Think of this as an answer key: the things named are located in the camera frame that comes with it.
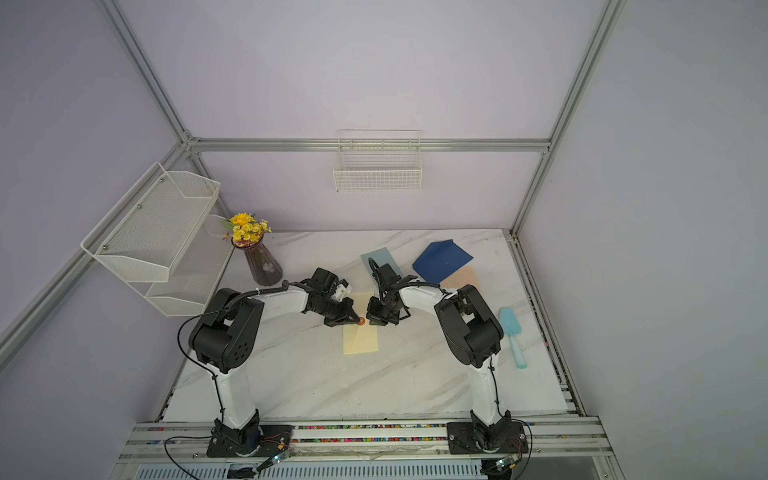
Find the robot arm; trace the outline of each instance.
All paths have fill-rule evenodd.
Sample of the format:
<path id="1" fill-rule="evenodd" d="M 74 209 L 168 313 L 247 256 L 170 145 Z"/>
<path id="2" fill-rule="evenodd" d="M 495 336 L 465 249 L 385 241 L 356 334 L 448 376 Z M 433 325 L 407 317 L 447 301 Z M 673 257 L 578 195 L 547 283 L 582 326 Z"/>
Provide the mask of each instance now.
<path id="1" fill-rule="evenodd" d="M 379 285 L 379 298 L 371 297 L 368 304 L 371 324 L 397 325 L 410 316 L 411 308 L 437 316 L 451 352 L 468 367 L 472 432 L 460 445 L 478 452 L 498 452 L 513 422 L 509 411 L 500 415 L 492 379 L 504 333 L 480 293 L 471 285 L 449 291 L 415 276 L 401 278 L 389 265 L 370 262 Z M 225 288 L 216 293 L 207 309 L 209 315 L 200 318 L 189 340 L 197 359 L 220 372 L 214 384 L 223 406 L 222 419 L 215 421 L 208 456 L 251 456 L 260 448 L 259 413 L 242 365 L 253 350 L 261 320 L 313 311 L 325 317 L 327 326 L 358 323 L 348 293 L 345 280 L 320 268 L 299 283 L 286 281 L 281 287 L 246 293 Z"/>
<path id="2" fill-rule="evenodd" d="M 192 330 L 189 345 L 203 364 L 219 374 L 214 385 L 223 407 L 215 421 L 212 443 L 224 456 L 255 453 L 261 440 L 259 413 L 250 396 L 247 370 L 242 365 L 253 351 L 261 321 L 292 312 L 315 312 L 327 326 L 358 323 L 349 284 L 318 268 L 312 278 L 277 288 L 238 293 L 223 288 L 216 292 Z"/>
<path id="3" fill-rule="evenodd" d="M 472 285 L 456 291 L 444 290 L 435 283 L 420 282 L 413 275 L 401 278 L 389 265 L 370 260 L 373 277 L 379 284 L 379 298 L 368 304 L 371 324 L 397 325 L 416 308 L 437 316 L 445 340 L 456 359 L 467 365 L 472 391 L 472 430 L 477 449 L 497 452 L 510 430 L 507 411 L 500 414 L 494 384 L 493 364 L 498 365 L 499 340 L 504 332 L 480 292 Z"/>

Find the wall-mounted basket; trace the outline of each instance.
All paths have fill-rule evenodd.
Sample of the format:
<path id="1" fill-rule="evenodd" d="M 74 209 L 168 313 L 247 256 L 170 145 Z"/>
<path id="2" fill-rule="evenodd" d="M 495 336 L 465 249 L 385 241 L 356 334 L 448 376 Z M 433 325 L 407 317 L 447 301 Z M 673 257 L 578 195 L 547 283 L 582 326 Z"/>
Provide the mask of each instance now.
<path id="1" fill-rule="evenodd" d="M 147 173 L 157 177 L 111 233 L 93 244 L 94 229 L 81 243 L 124 282 L 167 282 L 219 197 L 210 178 L 160 164 Z"/>
<path id="2" fill-rule="evenodd" d="M 154 164 L 80 246 L 165 316 L 199 315 L 234 250 L 226 219 L 209 215 L 219 188 Z"/>
<path id="3" fill-rule="evenodd" d="M 339 139 L 336 191 L 421 190 L 419 139 Z"/>
<path id="4" fill-rule="evenodd" d="M 205 311 L 234 250 L 232 242 L 224 238 L 228 231 L 225 220 L 208 215 L 170 279 L 152 283 L 146 293 L 137 290 L 165 316 L 194 316 Z"/>

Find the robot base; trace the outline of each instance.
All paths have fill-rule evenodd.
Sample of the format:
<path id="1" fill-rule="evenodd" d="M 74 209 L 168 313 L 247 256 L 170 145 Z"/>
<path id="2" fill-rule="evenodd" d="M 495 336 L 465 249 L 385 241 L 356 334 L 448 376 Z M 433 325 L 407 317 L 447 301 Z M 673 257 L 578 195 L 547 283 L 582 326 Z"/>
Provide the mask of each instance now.
<path id="1" fill-rule="evenodd" d="M 486 453 L 483 452 L 475 443 L 475 433 L 472 422 L 451 422 L 448 429 L 448 451 L 454 455 L 465 453 Z M 521 438 L 523 434 L 523 425 L 512 423 L 505 434 L 502 446 L 493 453 L 528 453 L 528 442 L 526 438 Z"/>
<path id="2" fill-rule="evenodd" d="M 217 435 L 216 433 L 214 433 L 213 438 L 208 442 L 208 450 L 205 455 L 209 458 L 235 458 L 239 456 L 273 457 L 282 451 L 278 448 L 281 441 L 285 445 L 290 445 L 293 426 L 261 425 L 261 431 L 263 433 L 261 443 L 252 455 L 244 455 L 242 452 L 238 452 L 236 444 L 227 441 L 222 435 Z"/>

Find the glass vase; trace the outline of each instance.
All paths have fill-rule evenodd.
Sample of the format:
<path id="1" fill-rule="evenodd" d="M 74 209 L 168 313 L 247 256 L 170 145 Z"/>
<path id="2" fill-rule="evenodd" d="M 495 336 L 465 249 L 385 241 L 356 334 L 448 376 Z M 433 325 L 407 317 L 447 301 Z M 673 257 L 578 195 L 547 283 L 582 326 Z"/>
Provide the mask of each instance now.
<path id="1" fill-rule="evenodd" d="M 261 240 L 250 247 L 238 247 L 234 242 L 232 244 L 245 253 L 250 274 L 256 283 L 261 286 L 270 286 L 283 278 L 283 268 Z"/>

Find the white marble table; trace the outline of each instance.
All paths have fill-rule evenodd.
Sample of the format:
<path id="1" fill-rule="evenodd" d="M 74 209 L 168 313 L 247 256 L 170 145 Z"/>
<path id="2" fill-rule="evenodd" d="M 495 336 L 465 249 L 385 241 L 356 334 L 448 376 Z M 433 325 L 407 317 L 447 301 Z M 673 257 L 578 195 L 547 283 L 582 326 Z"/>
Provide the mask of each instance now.
<path id="1" fill-rule="evenodd" d="M 514 415 L 565 412 L 567 407 L 538 325 L 501 230 L 404 230 L 275 233 L 264 242 L 284 278 L 300 281 L 316 267 L 345 278 L 355 292 L 375 292 L 361 253 L 389 248 L 405 275 L 431 242 L 453 239 L 474 257 L 482 295 L 498 316 L 510 306 L 522 334 L 528 368 L 515 366 L 502 339 L 496 372 L 499 397 Z M 244 255 L 235 251 L 220 286 L 256 288 Z M 247 361 L 251 395 L 262 419 L 403 419 L 467 417 L 466 366 L 451 354 L 434 316 L 411 310 L 398 326 L 376 327 L 379 351 L 345 356 L 342 331 L 315 313 L 262 322 Z M 165 422 L 205 422 L 218 415 L 210 375 L 187 362 L 164 414 Z"/>

